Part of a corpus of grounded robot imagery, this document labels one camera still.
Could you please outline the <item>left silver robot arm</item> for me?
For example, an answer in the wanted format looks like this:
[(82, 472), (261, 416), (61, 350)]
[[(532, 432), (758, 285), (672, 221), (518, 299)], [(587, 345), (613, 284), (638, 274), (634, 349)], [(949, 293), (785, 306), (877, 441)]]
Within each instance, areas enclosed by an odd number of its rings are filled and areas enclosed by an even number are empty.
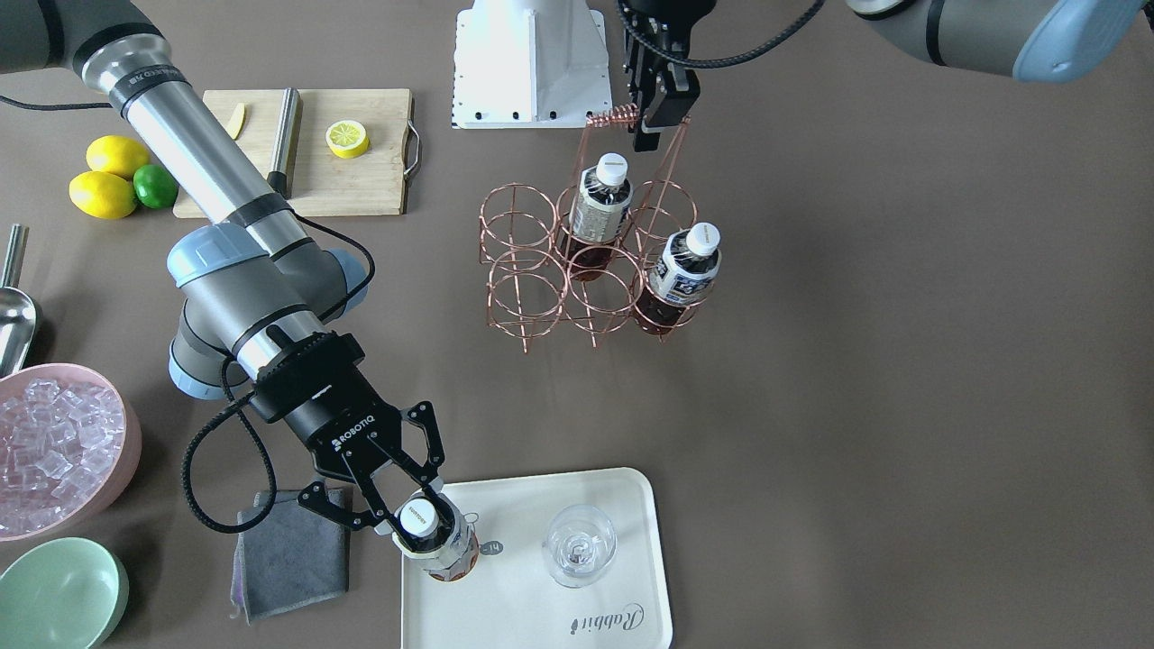
[[(754, 49), (696, 59), (696, 24), (713, 1), (619, 1), (624, 36), (627, 91), (637, 107), (629, 130), (635, 151), (655, 151), (664, 129), (675, 127), (700, 97), (698, 70), (732, 69), (790, 40), (823, 8), (804, 12)], [(1062, 85), (1082, 79), (1117, 49), (1149, 1), (849, 1), (894, 49), (945, 69), (981, 70), (1027, 83)]]

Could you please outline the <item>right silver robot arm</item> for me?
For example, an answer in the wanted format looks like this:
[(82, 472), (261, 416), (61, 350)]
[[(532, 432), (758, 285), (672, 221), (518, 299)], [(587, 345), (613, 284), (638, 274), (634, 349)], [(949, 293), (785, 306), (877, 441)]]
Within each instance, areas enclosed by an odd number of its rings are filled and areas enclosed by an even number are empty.
[(226, 406), (185, 452), (181, 484), (193, 514), (218, 534), (254, 522), (210, 520), (192, 490), (198, 443), (245, 406), (284, 420), (310, 452), (319, 480), (299, 503), (338, 525), (375, 527), (400, 549), (430, 552), (459, 525), (437, 485), (444, 463), (429, 403), (400, 410), (358, 370), (362, 346), (328, 328), (370, 284), (320, 248), (170, 62), (168, 42), (129, 1), (5, 1), (3, 72), (74, 70), (107, 95), (207, 215), (168, 252), (183, 291), (168, 348), (173, 382)]

